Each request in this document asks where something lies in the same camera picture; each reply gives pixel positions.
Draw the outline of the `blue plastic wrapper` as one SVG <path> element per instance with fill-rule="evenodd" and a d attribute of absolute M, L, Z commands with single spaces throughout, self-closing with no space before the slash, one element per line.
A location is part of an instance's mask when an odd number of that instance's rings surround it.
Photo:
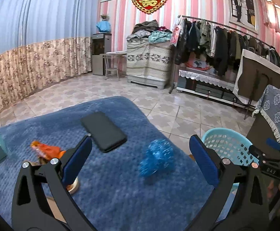
<path fill-rule="evenodd" d="M 139 163 L 139 174 L 148 178 L 155 174 L 171 172 L 174 167 L 172 144 L 166 139 L 156 139 L 148 145 Z"/>

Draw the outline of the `light blue mesh basket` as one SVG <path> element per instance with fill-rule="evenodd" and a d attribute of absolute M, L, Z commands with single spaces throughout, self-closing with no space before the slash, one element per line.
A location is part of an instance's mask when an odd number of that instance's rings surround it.
<path fill-rule="evenodd" d="M 259 164 L 259 160 L 249 152 L 251 141 L 238 132 L 227 128 L 212 128 L 202 136 L 206 148 L 214 150 L 223 159 L 235 165 Z"/>

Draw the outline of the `blue floral fringed cloth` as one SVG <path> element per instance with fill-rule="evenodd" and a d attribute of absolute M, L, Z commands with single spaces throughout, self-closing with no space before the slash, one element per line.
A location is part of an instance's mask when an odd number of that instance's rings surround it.
<path fill-rule="evenodd" d="M 267 85 L 252 113 L 261 114 L 277 140 L 280 143 L 280 90 L 273 85 Z"/>

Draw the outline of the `black phone case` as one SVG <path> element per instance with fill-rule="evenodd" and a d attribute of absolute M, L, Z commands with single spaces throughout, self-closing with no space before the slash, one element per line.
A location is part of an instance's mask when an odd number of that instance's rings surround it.
<path fill-rule="evenodd" d="M 89 114 L 81 119 L 81 123 L 103 153 L 110 152 L 127 141 L 127 135 L 103 112 Z"/>

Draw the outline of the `blue fuzzy table cover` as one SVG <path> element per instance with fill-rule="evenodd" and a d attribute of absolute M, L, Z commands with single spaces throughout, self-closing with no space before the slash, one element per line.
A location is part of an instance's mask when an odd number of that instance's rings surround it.
<path fill-rule="evenodd" d="M 75 203 L 98 230 L 184 230 L 212 193 L 197 163 L 174 146 L 174 169 L 144 178 L 139 173 L 148 145 L 164 135 L 129 99 L 115 96 L 0 127 L 7 157 L 0 163 L 0 215 L 11 223 L 12 198 L 24 161 L 33 161 L 33 140 L 75 147 L 86 134 L 81 119 L 103 112 L 127 135 L 119 148 L 93 146 L 79 173 Z"/>

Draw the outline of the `low tv stand lace cover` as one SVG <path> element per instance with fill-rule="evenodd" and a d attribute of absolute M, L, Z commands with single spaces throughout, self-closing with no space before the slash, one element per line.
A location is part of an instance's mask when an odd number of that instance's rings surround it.
<path fill-rule="evenodd" d="M 247 107 L 233 93 L 235 83 L 232 81 L 195 69 L 180 68 L 177 74 L 177 92 L 185 92 L 234 107 Z"/>

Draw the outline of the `clothes rack with garments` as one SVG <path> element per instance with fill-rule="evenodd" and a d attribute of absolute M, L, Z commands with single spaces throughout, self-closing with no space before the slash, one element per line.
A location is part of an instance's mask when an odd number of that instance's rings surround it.
<path fill-rule="evenodd" d="M 217 76 L 223 77 L 229 66 L 235 70 L 239 68 L 238 61 L 244 49 L 268 57 L 273 64 L 280 67 L 280 56 L 277 50 L 262 40 L 231 26 L 215 21 L 186 15 L 178 17 L 175 33 L 178 34 L 174 42 L 173 75 L 171 78 L 171 93 L 175 87 L 176 70 L 182 63 L 186 63 L 191 53 L 206 54 L 207 63 L 217 71 Z"/>

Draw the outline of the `pink window curtain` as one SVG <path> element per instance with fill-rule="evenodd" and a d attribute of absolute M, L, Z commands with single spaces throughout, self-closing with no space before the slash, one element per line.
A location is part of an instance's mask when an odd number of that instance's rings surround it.
<path fill-rule="evenodd" d="M 264 24 L 280 34 L 280 6 L 276 5 L 272 0 L 261 0 L 261 3 Z"/>

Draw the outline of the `small metal folding table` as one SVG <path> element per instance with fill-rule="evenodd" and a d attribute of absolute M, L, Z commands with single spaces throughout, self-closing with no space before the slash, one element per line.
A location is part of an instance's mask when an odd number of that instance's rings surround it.
<path fill-rule="evenodd" d="M 120 79 L 119 67 L 124 58 L 127 57 L 126 51 L 117 51 L 117 52 L 106 52 L 100 54 L 104 61 L 105 65 L 105 75 L 104 79 L 115 76 L 118 80 Z"/>

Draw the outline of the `framed silhouette picture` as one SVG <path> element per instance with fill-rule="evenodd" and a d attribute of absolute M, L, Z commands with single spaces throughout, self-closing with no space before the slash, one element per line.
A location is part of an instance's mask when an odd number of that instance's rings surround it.
<path fill-rule="evenodd" d="M 228 0 L 229 22 L 259 34 L 259 8 L 257 0 Z"/>

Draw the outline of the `blue floral curtain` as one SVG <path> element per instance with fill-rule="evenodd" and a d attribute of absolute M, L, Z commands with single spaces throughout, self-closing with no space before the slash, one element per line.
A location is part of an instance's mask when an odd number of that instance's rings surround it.
<path fill-rule="evenodd" d="M 99 0 L 0 0 L 0 111 L 92 70 Z"/>

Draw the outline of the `patterned cloth covered cabinet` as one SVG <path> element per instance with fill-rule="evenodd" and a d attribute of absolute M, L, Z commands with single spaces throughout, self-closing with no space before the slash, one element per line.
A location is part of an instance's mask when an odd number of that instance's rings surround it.
<path fill-rule="evenodd" d="M 172 70 L 170 42 L 150 43 L 147 38 L 127 42 L 127 81 L 164 89 Z"/>

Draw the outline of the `grey water dispenser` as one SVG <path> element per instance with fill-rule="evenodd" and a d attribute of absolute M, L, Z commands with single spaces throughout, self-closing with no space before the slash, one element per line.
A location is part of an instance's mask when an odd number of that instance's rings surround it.
<path fill-rule="evenodd" d="M 92 73 L 105 75 L 105 60 L 103 55 L 112 49 L 111 33 L 96 33 L 92 36 Z"/>

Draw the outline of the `blue covered water bottle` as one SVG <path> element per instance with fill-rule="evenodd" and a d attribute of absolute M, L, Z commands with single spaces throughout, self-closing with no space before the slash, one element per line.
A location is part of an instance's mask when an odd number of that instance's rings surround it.
<path fill-rule="evenodd" d="M 111 24 L 108 15 L 100 15 L 101 20 L 96 24 L 99 33 L 111 33 Z"/>

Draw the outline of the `pile of folded clothes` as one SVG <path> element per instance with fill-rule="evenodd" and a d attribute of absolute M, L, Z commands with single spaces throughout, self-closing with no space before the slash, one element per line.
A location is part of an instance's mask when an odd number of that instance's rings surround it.
<path fill-rule="evenodd" d="M 164 43 L 170 41 L 172 31 L 166 27 L 159 26 L 156 20 L 144 21 L 134 26 L 133 31 L 127 36 L 127 42 L 135 40 L 147 40 L 151 44 Z"/>

